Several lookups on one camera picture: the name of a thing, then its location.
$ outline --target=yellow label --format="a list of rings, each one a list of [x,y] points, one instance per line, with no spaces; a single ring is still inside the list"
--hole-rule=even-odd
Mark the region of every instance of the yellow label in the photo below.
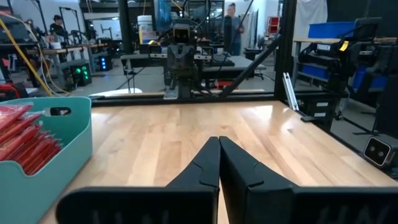
[[[347,47],[348,47],[348,41],[344,41],[343,45],[340,47],[340,51],[347,50]]]

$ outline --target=white bucket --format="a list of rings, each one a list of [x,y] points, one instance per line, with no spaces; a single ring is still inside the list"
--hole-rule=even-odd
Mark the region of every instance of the white bucket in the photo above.
[[[140,40],[142,44],[146,44],[156,39],[156,32],[152,28],[152,16],[137,16],[139,26]]]

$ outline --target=man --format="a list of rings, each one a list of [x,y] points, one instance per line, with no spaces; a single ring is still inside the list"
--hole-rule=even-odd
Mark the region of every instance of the man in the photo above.
[[[244,33],[243,25],[239,26],[241,24],[240,18],[235,16],[235,10],[236,10],[235,3],[232,3],[228,6],[228,15],[231,16],[232,20],[231,40],[233,41],[233,43],[231,48],[231,55],[239,55],[241,53],[241,34]]]
[[[50,26],[50,33],[57,34],[60,37],[65,37],[65,30],[63,29],[63,21],[59,15],[54,16],[54,23]]]

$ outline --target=floor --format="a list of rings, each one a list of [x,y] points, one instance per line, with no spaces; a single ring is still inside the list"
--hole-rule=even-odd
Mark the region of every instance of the floor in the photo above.
[[[165,186],[211,136],[228,136],[299,186],[398,184],[279,101],[102,107],[91,114],[93,157],[66,192],[86,186]],[[55,223],[54,211],[55,206],[40,223]],[[222,189],[218,223],[228,223]]]
[[[73,92],[75,96],[88,96],[90,94],[99,93],[103,91],[111,91],[127,88],[127,78],[123,75],[123,68],[119,60],[114,61],[114,68],[108,72],[97,72],[92,78],[92,84],[79,87]],[[263,64],[267,67],[263,71],[265,79],[252,78],[245,80],[240,84],[239,89],[263,89],[265,91],[274,91],[275,73],[273,67],[273,58],[268,58]],[[130,81],[130,87],[135,87],[143,92],[159,92],[165,88],[163,81],[162,67],[147,67],[144,68],[135,79]],[[298,81],[295,90],[318,90],[316,86],[310,86],[308,83]],[[369,114],[362,114],[361,112],[374,112],[374,108],[362,105],[355,101],[350,101],[344,110],[344,117],[358,123],[360,126],[371,130],[374,122],[374,116]],[[370,135],[355,135],[353,133],[362,133],[363,130],[350,124],[345,120],[333,122],[331,131],[339,136],[341,139],[347,141],[356,149],[363,150]]]

